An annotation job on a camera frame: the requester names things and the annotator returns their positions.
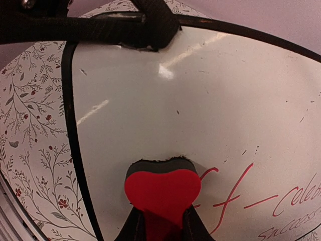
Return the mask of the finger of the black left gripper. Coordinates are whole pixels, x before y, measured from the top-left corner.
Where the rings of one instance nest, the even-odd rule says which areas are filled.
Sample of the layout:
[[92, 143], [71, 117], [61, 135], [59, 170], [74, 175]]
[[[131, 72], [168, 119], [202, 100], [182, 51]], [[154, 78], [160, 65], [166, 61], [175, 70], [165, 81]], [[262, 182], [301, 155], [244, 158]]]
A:
[[176, 18], [169, 6], [163, 0], [131, 0], [139, 12], [153, 18]]

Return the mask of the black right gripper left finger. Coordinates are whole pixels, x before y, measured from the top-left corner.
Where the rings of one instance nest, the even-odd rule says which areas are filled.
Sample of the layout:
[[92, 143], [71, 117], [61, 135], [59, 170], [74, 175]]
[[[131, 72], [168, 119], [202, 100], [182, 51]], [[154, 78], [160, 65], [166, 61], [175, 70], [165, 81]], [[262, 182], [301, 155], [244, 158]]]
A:
[[146, 229], [143, 212], [137, 208], [132, 208], [127, 220], [119, 232], [120, 241], [145, 241]]

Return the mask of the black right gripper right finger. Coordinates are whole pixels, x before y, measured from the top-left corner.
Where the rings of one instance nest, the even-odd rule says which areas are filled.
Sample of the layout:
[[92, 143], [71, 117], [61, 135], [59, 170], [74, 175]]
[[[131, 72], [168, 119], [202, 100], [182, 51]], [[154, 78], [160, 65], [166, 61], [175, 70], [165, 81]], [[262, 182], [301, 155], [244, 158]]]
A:
[[213, 241], [193, 206], [183, 215], [182, 240], [184, 241]]

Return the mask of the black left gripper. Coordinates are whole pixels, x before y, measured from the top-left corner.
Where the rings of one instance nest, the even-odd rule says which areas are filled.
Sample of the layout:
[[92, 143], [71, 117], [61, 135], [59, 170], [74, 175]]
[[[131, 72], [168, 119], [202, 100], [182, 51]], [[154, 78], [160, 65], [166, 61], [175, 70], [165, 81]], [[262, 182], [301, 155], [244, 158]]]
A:
[[122, 21], [117, 18], [66, 17], [73, 1], [1, 1], [1, 44], [69, 41], [125, 45], [133, 48], [165, 48], [180, 29], [175, 17], [161, 20]]

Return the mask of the red black whiteboard eraser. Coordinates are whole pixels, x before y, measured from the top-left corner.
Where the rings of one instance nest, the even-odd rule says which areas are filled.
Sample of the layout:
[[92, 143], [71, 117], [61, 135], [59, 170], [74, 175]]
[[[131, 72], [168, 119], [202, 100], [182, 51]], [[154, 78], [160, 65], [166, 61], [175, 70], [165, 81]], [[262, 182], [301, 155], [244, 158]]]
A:
[[129, 202], [143, 216], [146, 240], [182, 240], [183, 215], [200, 190], [196, 168], [184, 157], [139, 160], [124, 182]]

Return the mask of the white dry-erase whiteboard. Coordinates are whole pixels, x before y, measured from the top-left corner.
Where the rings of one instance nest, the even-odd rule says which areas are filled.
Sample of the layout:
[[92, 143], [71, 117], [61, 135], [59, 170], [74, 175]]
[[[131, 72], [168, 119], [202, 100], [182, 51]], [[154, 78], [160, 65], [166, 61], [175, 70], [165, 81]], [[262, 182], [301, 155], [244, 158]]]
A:
[[130, 165], [192, 161], [193, 202], [215, 240], [300, 240], [320, 231], [320, 54], [243, 26], [179, 16], [149, 52], [69, 42], [66, 126], [98, 240], [131, 210]]

